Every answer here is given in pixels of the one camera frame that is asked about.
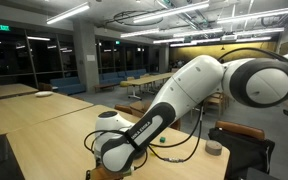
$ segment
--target robotic arm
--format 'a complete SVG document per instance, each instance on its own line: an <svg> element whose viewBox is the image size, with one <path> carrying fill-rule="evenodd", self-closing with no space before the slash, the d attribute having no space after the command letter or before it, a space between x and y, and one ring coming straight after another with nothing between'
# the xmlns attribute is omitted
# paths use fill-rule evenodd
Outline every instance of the robotic arm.
<svg viewBox="0 0 288 180"><path fill-rule="evenodd" d="M111 172L128 171L139 151L214 92L251 107L279 104L288 99L288 62L248 58L220 64L210 56L196 57L165 83L138 123L133 125L116 112L99 115L96 130L125 134L97 133L96 159Z"/></svg>

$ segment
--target wall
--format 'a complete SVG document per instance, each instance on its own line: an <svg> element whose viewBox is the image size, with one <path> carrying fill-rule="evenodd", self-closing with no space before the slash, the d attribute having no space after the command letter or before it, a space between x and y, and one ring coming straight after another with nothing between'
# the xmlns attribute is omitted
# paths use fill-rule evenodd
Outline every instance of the wall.
<svg viewBox="0 0 288 180"><path fill-rule="evenodd" d="M254 47L265 50L275 51L276 42L257 42L257 43L243 43L243 44L225 44L225 50L221 50L223 45L210 45L210 46L194 46L194 47L181 47L181 48L170 48L170 62L176 60L184 60L188 62L199 55L210 55L214 58L219 58L223 54L242 47ZM264 55L254 51L240 51L227 55L224 60L225 62L234 59L247 58L247 57L263 57Z"/></svg>
<svg viewBox="0 0 288 180"><path fill-rule="evenodd" d="M280 34L280 38L277 43L276 53L280 53L281 45L287 42L288 42L288 24L285 26L284 32Z"/></svg>

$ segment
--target ceiling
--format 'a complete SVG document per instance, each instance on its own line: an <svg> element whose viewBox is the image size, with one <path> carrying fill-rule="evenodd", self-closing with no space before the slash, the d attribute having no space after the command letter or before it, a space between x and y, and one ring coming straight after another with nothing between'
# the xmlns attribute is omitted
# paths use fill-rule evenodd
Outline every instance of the ceiling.
<svg viewBox="0 0 288 180"><path fill-rule="evenodd" d="M132 23L133 18L129 18L129 16L163 9L156 0L141 0L140 3L137 3L136 0L101 0L102 2L97 2L97 0L0 0L0 4L53 16L87 1L91 3L91 8L86 12L75 15L75 17L82 17L90 20L98 27L105 27L121 32L135 32L157 27L160 28L162 31L159 33L147 35L147 37L153 39L172 38L174 33L194 30L187 22L177 15L151 21L146 25L142 24L140 26L134 26ZM176 7L181 7L188 5L189 3L198 3L202 0L169 1L171 1ZM208 8L199 11L191 11L187 14L192 17L191 21L198 26L198 29L223 27L224 31L229 33L232 31L265 28L259 19L252 19L247 23L245 23L245 21L235 22L232 24L216 23L216 20L219 17L224 18L232 16L234 5L235 16L248 14L251 1L253 1L253 4L250 8L250 13L288 7L288 0L210 0L210 6ZM264 22L266 24L277 22L279 18L265 18ZM280 27L283 25L285 25L285 21L275 26Z"/></svg>

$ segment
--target wooden table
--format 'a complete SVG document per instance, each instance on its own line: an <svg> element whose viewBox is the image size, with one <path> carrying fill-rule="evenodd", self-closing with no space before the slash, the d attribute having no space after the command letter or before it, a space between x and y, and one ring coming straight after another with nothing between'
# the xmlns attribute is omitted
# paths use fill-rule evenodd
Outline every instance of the wooden table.
<svg viewBox="0 0 288 180"><path fill-rule="evenodd" d="M0 135L92 105L57 93L39 98L31 94L2 99L0 100Z"/></svg>
<svg viewBox="0 0 288 180"><path fill-rule="evenodd" d="M16 96L37 92L35 88L23 84L10 84L0 86L0 99L8 96Z"/></svg>
<svg viewBox="0 0 288 180"><path fill-rule="evenodd" d="M97 116L113 110L105 106L93 106L50 121L30 126L7 134L17 162L27 180L40 179L85 179L86 170L95 168L91 152L83 145L87 134L95 130ZM129 121L137 117L120 112ZM188 134L166 129L161 136L165 144L185 139ZM90 146L94 137L90 137ZM171 149L155 148L160 156L186 158L193 150L196 138ZM204 151L205 140L200 141L197 152L185 163L168 163L149 154L146 164L125 179L224 179L229 151L224 148L222 155L212 156ZM144 157L134 162L139 165Z"/></svg>
<svg viewBox="0 0 288 180"><path fill-rule="evenodd" d="M110 88L110 87L114 89L114 86L116 85L117 85L116 83L98 84L94 86L94 90L95 92L97 92L96 91L97 89L105 89L105 88Z"/></svg>
<svg viewBox="0 0 288 180"><path fill-rule="evenodd" d="M145 78L140 78L140 79L135 79L135 80L130 80L130 81L124 81L125 83L132 85L133 86L133 94L132 95L128 95L129 98L133 97L133 98L137 98L142 100L141 97L136 96L135 93L135 86L141 86L144 84L149 84L155 81L159 81L159 80L163 80L170 78L174 73L164 73L164 74L159 74L159 75L155 75L155 76L148 76Z"/></svg>

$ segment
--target concrete column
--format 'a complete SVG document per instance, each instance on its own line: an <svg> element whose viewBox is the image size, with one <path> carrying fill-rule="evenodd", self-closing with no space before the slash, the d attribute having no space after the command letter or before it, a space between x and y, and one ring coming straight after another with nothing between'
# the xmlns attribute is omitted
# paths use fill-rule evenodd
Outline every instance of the concrete column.
<svg viewBox="0 0 288 180"><path fill-rule="evenodd" d="M93 86L99 84L94 24L76 19L73 27L78 75L87 92L94 93Z"/></svg>
<svg viewBox="0 0 288 180"><path fill-rule="evenodd" d="M169 64L169 47L168 45L160 46L159 48L159 67L160 73L166 73Z"/></svg>

